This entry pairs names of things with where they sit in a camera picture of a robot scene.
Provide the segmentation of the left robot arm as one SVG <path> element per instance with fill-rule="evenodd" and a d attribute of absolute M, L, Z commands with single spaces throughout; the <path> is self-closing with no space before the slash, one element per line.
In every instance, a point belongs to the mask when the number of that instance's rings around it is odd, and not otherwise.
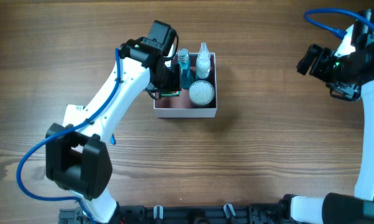
<path fill-rule="evenodd" d="M 71 191 L 93 223 L 121 220 L 107 188 L 113 166 L 106 145 L 140 92 L 158 100 L 181 89 L 180 67 L 171 64 L 178 44 L 176 30 L 155 20 L 147 36 L 115 50 L 113 71 L 89 104 L 69 109 L 63 124 L 47 130 L 46 176 Z"/>

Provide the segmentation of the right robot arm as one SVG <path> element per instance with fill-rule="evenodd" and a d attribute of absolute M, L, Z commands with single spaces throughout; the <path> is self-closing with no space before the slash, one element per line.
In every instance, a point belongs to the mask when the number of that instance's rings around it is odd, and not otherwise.
<path fill-rule="evenodd" d="M 311 9 L 304 19 L 341 43 L 337 50 L 310 45 L 297 72 L 324 82 L 333 98 L 362 102 L 362 158 L 353 195 L 286 195 L 278 215 L 295 223 L 374 223 L 374 9 Z"/>

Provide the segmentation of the white pink-lined box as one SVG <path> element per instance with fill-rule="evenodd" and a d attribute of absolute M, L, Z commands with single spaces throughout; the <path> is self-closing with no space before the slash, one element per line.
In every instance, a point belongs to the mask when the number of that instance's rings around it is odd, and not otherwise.
<path fill-rule="evenodd" d="M 214 96 L 207 105 L 196 105 L 189 98 L 189 91 L 182 89 L 179 96 L 154 100 L 157 118 L 214 118 L 217 113 L 217 65 L 215 53 L 210 54 L 211 68 L 207 81 L 213 86 Z"/>

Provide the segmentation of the clear spray bottle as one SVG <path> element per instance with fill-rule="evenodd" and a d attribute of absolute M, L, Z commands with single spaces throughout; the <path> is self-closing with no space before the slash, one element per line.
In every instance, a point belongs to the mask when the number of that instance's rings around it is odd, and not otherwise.
<path fill-rule="evenodd" d="M 196 59 L 196 77 L 199 80 L 204 80 L 210 75 L 210 52 L 205 42 L 201 43 L 200 51 Z"/>

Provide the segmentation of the teal mouthwash bottle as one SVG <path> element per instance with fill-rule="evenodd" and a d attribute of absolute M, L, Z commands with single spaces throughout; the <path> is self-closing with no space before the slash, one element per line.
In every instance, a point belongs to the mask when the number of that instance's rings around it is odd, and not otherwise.
<path fill-rule="evenodd" d="M 194 82 L 194 77 L 190 70 L 190 57 L 187 49 L 180 49 L 178 51 L 177 62 L 181 69 L 181 86 L 183 89 L 189 89 Z"/>

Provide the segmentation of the green soap box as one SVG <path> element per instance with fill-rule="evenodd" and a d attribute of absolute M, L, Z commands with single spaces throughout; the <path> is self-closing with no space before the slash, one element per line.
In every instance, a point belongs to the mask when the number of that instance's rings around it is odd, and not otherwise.
<path fill-rule="evenodd" d="M 178 97 L 178 96 L 180 96 L 180 91 L 163 91 L 163 92 L 161 92 L 161 97 L 162 98 Z"/>

